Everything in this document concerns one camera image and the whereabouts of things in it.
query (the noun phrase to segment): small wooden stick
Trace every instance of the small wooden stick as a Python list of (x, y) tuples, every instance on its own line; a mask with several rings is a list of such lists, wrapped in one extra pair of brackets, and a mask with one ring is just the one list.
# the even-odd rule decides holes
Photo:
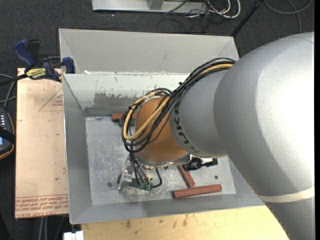
[[(121, 117), (122, 117), (123, 115), (124, 115), (124, 113), (113, 113), (113, 114), (111, 115), (111, 119), (112, 119), (113, 122), (117, 122), (117, 121), (119, 121), (119, 120), (121, 119)], [(137, 114), (136, 114), (136, 113), (133, 113), (133, 114), (132, 114), (132, 119), (135, 119), (136, 116), (137, 116)]]
[(181, 174), (181, 176), (182, 176), (182, 178), (188, 188), (192, 188), (194, 185), (196, 185), (190, 172), (186, 171), (182, 165), (178, 165), (177, 168), (178, 168), (178, 170), (179, 170), (179, 172), (180, 172), (180, 174)]
[(222, 190), (222, 186), (220, 184), (215, 184), (215, 185), (199, 186), (199, 187), (175, 190), (172, 192), (172, 195), (174, 199), (182, 199), (182, 198), (194, 197), (198, 195), (220, 192), (221, 190)]

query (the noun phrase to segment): wooden table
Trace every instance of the wooden table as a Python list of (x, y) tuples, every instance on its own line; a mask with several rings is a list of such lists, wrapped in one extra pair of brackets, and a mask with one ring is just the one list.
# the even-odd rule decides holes
[(85, 240), (287, 240), (266, 206), (81, 225)]

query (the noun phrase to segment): clamp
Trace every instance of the clamp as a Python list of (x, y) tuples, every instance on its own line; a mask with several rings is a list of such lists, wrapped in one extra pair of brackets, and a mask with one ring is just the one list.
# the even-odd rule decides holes
[[(61, 74), (56, 72), (53, 66), (48, 62), (41, 63), (39, 47), (40, 42), (38, 40), (30, 40), (27, 43), (26, 39), (22, 39), (14, 45), (14, 53), (27, 65), (24, 70), (24, 77), (29, 77), (33, 80), (48, 79), (61, 82)], [(59, 65), (65, 67), (63, 73), (74, 74), (76, 71), (74, 62), (70, 57), (63, 58)]]

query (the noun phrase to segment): yellow cable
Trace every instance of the yellow cable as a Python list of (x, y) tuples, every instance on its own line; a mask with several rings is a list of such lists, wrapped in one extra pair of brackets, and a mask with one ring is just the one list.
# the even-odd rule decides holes
[(149, 93), (148, 95), (143, 96), (143, 97), (137, 99), (137, 100), (135, 101), (135, 103), (132, 105), (132, 107), (131, 107), (131, 109), (129, 110), (128, 115), (126, 116), (125, 121), (124, 121), (124, 123), (123, 123), (123, 137), (124, 137), (126, 140), (134, 140), (134, 138), (133, 138), (133, 139), (129, 139), (129, 138), (132, 137), (132, 136), (128, 136), (128, 135), (127, 135), (127, 132), (126, 132), (126, 129), (128, 128), (129, 119), (131, 118), (132, 113), (134, 112), (134, 110), (136, 109), (136, 107), (137, 107), (142, 101), (144, 101), (144, 100), (147, 99), (147, 98), (150, 98), (150, 97), (154, 96), (156, 93), (158, 93), (158, 91), (152, 91), (152, 92)]
[[(229, 69), (232, 67), (233, 64), (219, 64), (219, 65), (214, 65), (212, 67), (207, 68), (206, 70), (204, 70), (201, 74), (211, 71), (211, 70), (216, 70), (216, 69)], [(151, 121), (158, 115), (158, 113), (163, 109), (163, 107), (167, 104), (169, 97), (164, 98), (164, 101), (161, 103), (161, 105), (153, 112), (153, 114), (147, 119), (147, 121), (144, 122), (144, 124), (131, 136), (128, 136), (128, 133), (126, 132), (126, 129), (128, 128), (128, 124), (129, 124), (129, 119), (132, 115), (132, 113), (134, 112), (134, 109), (142, 102), (144, 101), (147, 97), (152, 97), (155, 93), (157, 93), (157, 91), (153, 91), (151, 92), (149, 95), (147, 96), (143, 96), (141, 98), (139, 98), (132, 106), (132, 109), (130, 109), (128, 115), (125, 118), (124, 124), (123, 124), (123, 137), (128, 140), (128, 141), (133, 141), (136, 138), (138, 138), (142, 132), (148, 127), (148, 125), (151, 123)]]

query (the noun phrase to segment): yellow clamp label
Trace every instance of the yellow clamp label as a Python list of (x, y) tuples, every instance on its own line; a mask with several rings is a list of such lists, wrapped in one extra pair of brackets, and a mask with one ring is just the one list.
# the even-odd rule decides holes
[(31, 68), (27, 73), (25, 73), (28, 77), (36, 79), (39, 77), (43, 77), (46, 75), (45, 68)]

